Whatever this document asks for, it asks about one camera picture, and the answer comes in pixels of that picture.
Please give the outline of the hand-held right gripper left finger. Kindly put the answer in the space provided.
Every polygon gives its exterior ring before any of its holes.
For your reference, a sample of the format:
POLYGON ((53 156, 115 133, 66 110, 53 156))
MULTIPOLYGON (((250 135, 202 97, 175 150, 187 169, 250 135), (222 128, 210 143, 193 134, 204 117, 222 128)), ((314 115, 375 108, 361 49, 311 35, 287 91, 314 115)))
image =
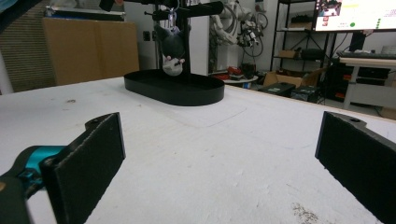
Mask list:
POLYGON ((32 146, 13 164, 13 224, 33 224, 26 201, 44 188, 58 224, 84 224, 125 159, 120 114, 91 119, 67 146, 32 146))

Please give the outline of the white foam mat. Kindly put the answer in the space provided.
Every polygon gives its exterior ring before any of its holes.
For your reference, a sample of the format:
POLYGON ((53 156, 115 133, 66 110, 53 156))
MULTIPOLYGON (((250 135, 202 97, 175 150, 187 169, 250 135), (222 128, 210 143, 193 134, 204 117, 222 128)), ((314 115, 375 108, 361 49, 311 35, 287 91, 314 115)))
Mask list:
POLYGON ((0 174, 119 113, 125 160, 87 224, 381 224, 316 159, 323 105, 227 87, 167 105, 119 78, 0 96, 0 174))

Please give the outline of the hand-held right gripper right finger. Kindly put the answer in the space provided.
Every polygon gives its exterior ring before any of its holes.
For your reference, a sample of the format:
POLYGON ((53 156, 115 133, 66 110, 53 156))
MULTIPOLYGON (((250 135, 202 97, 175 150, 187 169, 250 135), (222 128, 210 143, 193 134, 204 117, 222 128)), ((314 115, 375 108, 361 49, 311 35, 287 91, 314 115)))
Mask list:
POLYGON ((347 115, 323 113, 315 157, 384 224, 396 224, 396 143, 347 115))

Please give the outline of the white desk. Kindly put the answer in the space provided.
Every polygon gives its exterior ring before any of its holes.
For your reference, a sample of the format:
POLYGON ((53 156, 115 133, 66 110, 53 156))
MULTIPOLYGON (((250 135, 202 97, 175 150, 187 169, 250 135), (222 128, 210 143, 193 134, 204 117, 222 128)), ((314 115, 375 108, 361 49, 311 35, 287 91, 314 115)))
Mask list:
POLYGON ((339 60, 345 65, 353 66, 343 102, 344 109, 348 109, 351 103, 396 109, 396 86, 393 86, 396 82, 396 60, 344 57, 339 60), (390 69, 393 74, 388 76, 383 86, 361 84, 357 82, 357 78, 362 67, 390 69))

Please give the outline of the open cardboard box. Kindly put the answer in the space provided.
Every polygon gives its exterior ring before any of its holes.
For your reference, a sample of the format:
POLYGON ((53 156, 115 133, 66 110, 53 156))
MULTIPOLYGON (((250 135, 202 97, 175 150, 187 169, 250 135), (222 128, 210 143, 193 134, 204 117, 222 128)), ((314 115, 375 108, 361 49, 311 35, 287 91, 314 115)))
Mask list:
POLYGON ((267 87, 276 83, 289 83, 297 88, 302 86, 316 87, 319 77, 325 72, 325 68, 319 68, 314 71, 292 71, 292 70, 276 70, 267 72, 263 82, 263 86, 267 87))

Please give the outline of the small plush toy keychain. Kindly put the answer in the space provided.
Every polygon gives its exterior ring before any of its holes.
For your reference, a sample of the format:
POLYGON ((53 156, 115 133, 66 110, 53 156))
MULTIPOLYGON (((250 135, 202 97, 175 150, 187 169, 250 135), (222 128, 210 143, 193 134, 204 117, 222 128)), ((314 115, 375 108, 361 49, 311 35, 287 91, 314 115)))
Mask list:
POLYGON ((154 31, 163 55, 163 71, 171 77, 179 76, 183 71, 182 64, 185 62, 184 32, 177 26, 167 29, 159 24, 154 25, 154 31))

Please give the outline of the brown cardboard panels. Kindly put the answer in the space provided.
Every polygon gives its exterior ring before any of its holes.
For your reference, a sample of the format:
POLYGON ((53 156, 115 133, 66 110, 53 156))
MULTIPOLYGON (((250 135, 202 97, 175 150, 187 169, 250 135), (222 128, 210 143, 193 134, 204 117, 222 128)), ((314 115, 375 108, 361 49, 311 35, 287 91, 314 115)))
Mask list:
POLYGON ((42 20, 58 86, 139 69, 136 27, 127 21, 42 20))

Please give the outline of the black metal shelf rack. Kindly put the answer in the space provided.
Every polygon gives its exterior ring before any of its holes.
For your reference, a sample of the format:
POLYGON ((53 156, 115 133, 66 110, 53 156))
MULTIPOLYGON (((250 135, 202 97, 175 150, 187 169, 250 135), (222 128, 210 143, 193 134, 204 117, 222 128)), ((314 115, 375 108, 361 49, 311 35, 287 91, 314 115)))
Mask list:
POLYGON ((326 67, 336 33, 314 30, 316 0, 276 0, 270 70, 311 71, 326 67))

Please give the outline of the grey ribbed panel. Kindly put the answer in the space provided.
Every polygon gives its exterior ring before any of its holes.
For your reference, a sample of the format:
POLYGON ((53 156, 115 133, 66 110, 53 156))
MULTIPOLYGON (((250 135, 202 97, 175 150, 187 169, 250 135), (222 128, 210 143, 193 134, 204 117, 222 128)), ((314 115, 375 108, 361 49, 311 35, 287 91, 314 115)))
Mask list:
POLYGON ((42 0, 0 33, 0 51, 15 92, 56 85, 42 22, 49 3, 42 0))

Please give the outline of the lit monitor screen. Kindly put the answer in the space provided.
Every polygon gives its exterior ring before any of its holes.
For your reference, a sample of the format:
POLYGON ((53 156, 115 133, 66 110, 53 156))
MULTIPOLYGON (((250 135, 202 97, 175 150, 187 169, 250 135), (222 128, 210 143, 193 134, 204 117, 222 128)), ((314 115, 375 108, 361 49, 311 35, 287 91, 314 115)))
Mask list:
POLYGON ((316 32, 396 31, 396 0, 316 0, 316 32))

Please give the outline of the white round table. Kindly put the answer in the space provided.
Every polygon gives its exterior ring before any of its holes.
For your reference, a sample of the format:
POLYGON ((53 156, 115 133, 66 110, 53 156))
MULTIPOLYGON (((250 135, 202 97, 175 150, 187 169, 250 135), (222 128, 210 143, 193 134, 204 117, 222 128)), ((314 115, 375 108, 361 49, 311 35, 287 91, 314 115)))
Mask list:
POLYGON ((250 89, 251 85, 253 82, 258 80, 258 76, 254 76, 253 78, 241 78, 239 80, 233 80, 233 79, 226 79, 224 80, 224 83, 226 85, 231 85, 231 86, 235 86, 235 87, 239 87, 239 88, 243 88, 243 89, 250 89))

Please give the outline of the black computer tower green sticker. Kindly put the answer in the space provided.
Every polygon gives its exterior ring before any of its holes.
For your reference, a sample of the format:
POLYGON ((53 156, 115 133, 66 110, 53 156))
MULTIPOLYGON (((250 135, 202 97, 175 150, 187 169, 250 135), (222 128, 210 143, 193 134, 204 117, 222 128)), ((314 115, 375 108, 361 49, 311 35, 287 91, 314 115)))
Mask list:
POLYGON ((294 84, 278 82, 260 89, 261 92, 290 98, 291 92, 296 88, 294 84))

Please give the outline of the black stand with tray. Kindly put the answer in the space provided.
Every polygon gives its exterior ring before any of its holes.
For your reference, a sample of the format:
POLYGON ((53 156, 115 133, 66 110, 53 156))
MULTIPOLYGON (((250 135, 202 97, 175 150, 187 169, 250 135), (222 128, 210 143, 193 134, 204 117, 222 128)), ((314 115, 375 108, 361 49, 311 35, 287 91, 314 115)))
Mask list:
POLYGON ((157 9, 151 14, 154 21, 168 21, 170 8, 178 8, 177 27, 184 32, 185 62, 182 64, 183 71, 179 76, 171 77, 163 71, 162 64, 158 69, 132 72, 124 76, 124 86, 132 91, 148 98, 169 104, 181 106, 211 105, 219 102, 224 97, 225 84, 223 81, 196 75, 191 72, 190 62, 190 30, 188 19, 218 15, 224 9, 220 2, 204 3, 189 6, 185 0, 122 0, 135 2, 142 5, 154 5, 157 9))

